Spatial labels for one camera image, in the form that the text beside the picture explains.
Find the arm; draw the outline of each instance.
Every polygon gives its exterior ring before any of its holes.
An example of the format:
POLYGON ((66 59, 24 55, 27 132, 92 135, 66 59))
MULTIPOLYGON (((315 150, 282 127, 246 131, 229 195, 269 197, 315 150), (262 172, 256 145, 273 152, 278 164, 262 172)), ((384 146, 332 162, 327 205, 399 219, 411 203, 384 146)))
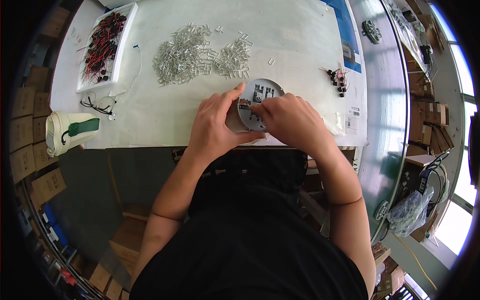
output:
POLYGON ((308 102, 290 93, 267 98, 252 110, 274 137, 315 159, 331 204, 330 240, 355 263, 371 297, 376 271, 360 182, 323 119, 308 102))
POLYGON ((244 88, 245 83, 240 83, 233 90, 222 95, 213 94, 201 102, 188 147, 153 204, 132 273, 132 286, 150 259, 180 229, 205 168, 234 147, 265 137, 262 132, 233 133, 225 125, 232 100, 237 99, 244 88))

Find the green strap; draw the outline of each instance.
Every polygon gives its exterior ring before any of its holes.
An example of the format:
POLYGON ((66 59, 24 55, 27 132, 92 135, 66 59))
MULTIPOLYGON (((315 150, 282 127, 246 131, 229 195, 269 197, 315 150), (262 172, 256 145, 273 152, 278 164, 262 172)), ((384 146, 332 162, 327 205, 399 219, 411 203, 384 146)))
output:
POLYGON ((90 119, 80 123, 72 123, 68 127, 68 136, 76 136, 79 133, 98 130, 99 118, 90 119))

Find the assembled device on conveyor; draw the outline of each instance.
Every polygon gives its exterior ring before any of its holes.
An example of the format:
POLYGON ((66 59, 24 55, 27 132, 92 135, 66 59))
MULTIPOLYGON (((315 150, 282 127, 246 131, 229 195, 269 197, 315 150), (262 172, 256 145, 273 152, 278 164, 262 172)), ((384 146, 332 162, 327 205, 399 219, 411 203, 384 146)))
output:
POLYGON ((283 96, 283 89, 268 79, 255 79, 246 86, 243 94, 233 102, 234 111, 244 129, 248 131, 267 132, 265 123, 250 107, 259 105, 265 98, 283 96))
POLYGON ((375 23, 372 20, 367 20, 361 24, 363 28, 363 35, 368 36, 370 41, 374 44, 380 44, 382 42, 382 34, 378 27, 375 26, 375 23))

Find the blue component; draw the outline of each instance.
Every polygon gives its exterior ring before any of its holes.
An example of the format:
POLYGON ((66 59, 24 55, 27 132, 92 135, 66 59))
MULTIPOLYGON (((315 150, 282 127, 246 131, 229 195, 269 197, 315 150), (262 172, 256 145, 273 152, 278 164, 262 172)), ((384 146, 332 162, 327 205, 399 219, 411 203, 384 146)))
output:
POLYGON ((57 236, 59 237, 59 242, 60 244, 65 247, 65 245, 68 244, 68 240, 67 238, 65 237, 65 235, 63 234, 63 231, 61 231, 61 228, 60 228, 60 225, 57 224, 53 227, 53 230, 55 231, 55 233, 57 234, 57 236))
POLYGON ((345 67, 361 73, 361 65, 355 62, 355 53, 360 54, 359 47, 345 0, 323 0, 323 2, 335 11, 336 22, 338 23, 340 38, 342 40, 343 62, 345 67))
POLYGON ((57 219, 53 216, 52 209, 50 208, 50 205, 48 203, 45 204, 44 212, 48 218, 48 223, 50 224, 50 226, 54 227, 57 224, 57 219))

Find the eyeglasses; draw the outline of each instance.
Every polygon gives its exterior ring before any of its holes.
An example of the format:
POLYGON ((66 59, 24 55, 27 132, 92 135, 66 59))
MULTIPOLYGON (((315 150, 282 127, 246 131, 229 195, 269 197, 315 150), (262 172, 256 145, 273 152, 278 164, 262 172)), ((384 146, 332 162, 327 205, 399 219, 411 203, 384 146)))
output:
POLYGON ((93 108, 99 113, 114 116, 113 106, 115 105, 115 103, 117 103, 115 99, 109 96, 105 96, 101 98, 98 103, 95 101, 95 99, 96 95, 94 92, 86 92, 82 100, 80 100, 80 104, 87 108, 93 108))

